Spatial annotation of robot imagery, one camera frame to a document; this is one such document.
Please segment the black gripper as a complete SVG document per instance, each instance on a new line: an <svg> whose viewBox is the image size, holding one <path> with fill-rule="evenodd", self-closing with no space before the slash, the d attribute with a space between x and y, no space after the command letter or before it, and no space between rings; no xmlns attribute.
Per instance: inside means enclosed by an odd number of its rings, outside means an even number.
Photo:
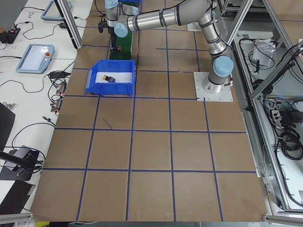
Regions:
<svg viewBox="0 0 303 227"><path fill-rule="evenodd" d="M110 39L111 39L111 48L110 51L114 51L114 47L116 47L116 34L114 32L114 27L110 27Z"/></svg>

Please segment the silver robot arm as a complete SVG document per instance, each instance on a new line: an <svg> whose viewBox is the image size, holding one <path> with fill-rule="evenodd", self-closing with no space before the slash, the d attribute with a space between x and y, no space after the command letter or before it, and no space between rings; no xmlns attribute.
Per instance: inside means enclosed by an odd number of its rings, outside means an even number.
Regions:
<svg viewBox="0 0 303 227"><path fill-rule="evenodd" d="M110 35L114 35L114 27L120 15L134 16L139 13L136 6L127 5L118 0L105 0L106 28Z"/></svg>
<svg viewBox="0 0 303 227"><path fill-rule="evenodd" d="M234 63L226 52L228 44L222 40L215 24L213 5L210 1L184 0L170 8L141 13L137 7L124 5L117 0L106 0L105 9L109 26L120 38L125 38L134 31L197 22L209 44L212 57L212 69L203 80L203 89L209 94L218 94L223 90Z"/></svg>

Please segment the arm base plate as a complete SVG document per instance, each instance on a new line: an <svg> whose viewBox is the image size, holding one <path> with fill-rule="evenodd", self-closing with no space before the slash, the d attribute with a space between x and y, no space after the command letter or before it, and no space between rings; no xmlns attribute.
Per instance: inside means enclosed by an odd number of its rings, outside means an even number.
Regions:
<svg viewBox="0 0 303 227"><path fill-rule="evenodd" d="M208 80L208 72L194 72L196 100L205 102L233 102L228 79L221 85L214 85Z"/></svg>

